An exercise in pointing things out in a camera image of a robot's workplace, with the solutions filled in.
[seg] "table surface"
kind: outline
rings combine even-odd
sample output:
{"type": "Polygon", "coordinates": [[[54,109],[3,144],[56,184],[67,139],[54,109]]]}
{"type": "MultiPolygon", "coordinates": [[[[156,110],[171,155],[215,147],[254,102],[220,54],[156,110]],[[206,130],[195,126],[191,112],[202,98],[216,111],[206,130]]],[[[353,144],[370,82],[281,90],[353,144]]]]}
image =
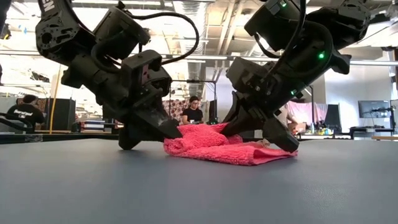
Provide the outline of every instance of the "table surface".
{"type": "Polygon", "coordinates": [[[313,140],[254,167],[87,139],[0,145],[2,224],[398,223],[398,143],[313,140]]]}

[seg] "ceiling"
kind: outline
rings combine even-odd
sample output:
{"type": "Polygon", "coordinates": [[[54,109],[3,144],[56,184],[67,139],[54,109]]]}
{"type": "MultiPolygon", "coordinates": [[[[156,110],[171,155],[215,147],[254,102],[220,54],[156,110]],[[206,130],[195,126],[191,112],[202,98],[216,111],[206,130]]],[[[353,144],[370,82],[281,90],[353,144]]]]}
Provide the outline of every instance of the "ceiling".
{"type": "MultiPolygon", "coordinates": [[[[307,11],[312,12],[322,6],[337,5],[339,0],[310,0],[307,11]]],[[[93,30],[107,8],[116,4],[117,0],[74,0],[73,10],[79,19],[93,30]]],[[[191,17],[201,34],[200,47],[195,54],[202,55],[231,55],[245,54],[261,56],[262,53],[254,39],[243,29],[243,25],[262,5],[257,0],[217,0],[211,2],[200,1],[125,1],[126,6],[135,15],[147,15],[160,11],[176,11],[191,17]]],[[[368,1],[367,5],[375,14],[385,14],[391,1],[368,1]]],[[[36,50],[35,25],[40,20],[40,11],[37,0],[18,0],[12,3],[7,14],[7,23],[10,24],[12,37],[0,42],[0,50],[36,50]]],[[[193,45],[193,30],[185,21],[174,17],[161,17],[139,21],[140,25],[150,29],[151,42],[145,49],[154,49],[160,54],[183,54],[193,45]]],[[[366,37],[343,49],[344,54],[352,54],[354,59],[376,59],[381,57],[379,47],[396,46],[398,24],[394,21],[384,21],[370,26],[366,37]]],[[[41,57],[0,55],[4,76],[13,82],[31,82],[31,71],[35,71],[50,79],[58,73],[58,64],[41,57]]],[[[217,73],[214,62],[206,60],[185,60],[165,66],[174,80],[199,79],[212,80],[217,73]],[[215,72],[205,69],[213,68],[215,72]]],[[[173,83],[176,89],[175,98],[189,95],[200,95],[203,85],[189,85],[184,82],[173,83]]],[[[85,95],[79,95],[81,102],[88,100],[85,95]]]]}

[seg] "man with glasses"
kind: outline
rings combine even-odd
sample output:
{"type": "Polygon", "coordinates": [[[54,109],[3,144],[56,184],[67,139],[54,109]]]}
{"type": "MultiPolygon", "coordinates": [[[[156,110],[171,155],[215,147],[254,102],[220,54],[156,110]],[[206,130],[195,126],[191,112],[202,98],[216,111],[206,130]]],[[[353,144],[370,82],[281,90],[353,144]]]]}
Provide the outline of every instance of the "man with glasses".
{"type": "Polygon", "coordinates": [[[22,104],[12,106],[7,114],[27,120],[35,128],[36,124],[44,123],[44,114],[37,108],[37,100],[37,96],[26,95],[22,104]]]}
{"type": "Polygon", "coordinates": [[[202,124],[203,113],[199,109],[199,98],[192,96],[189,99],[189,106],[182,112],[182,123],[183,124],[202,124]]]}

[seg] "red towel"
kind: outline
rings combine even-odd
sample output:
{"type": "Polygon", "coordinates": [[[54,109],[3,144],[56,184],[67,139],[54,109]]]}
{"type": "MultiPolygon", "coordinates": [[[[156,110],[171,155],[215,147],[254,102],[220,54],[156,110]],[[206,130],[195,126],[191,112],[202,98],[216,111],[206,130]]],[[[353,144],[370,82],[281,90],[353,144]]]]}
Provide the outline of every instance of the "red towel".
{"type": "Polygon", "coordinates": [[[182,138],[165,139],[167,154],[191,159],[203,159],[234,165],[253,166],[276,159],[296,156],[281,149],[271,149],[256,142],[246,142],[240,136],[227,138],[220,134],[224,124],[189,124],[179,126],[182,138]]]}

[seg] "folded cloth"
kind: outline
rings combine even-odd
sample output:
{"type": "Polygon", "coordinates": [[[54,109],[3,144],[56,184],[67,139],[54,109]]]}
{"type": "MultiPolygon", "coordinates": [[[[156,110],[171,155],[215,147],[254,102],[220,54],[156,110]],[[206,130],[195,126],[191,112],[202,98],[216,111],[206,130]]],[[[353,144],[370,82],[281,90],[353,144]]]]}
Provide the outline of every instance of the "folded cloth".
{"type": "Polygon", "coordinates": [[[240,136],[226,137],[220,132],[226,123],[188,124],[179,126],[182,138],[165,139],[167,154],[176,157],[202,159],[234,165],[253,166],[296,156],[281,149],[271,149],[256,142],[245,142],[240,136]]]}

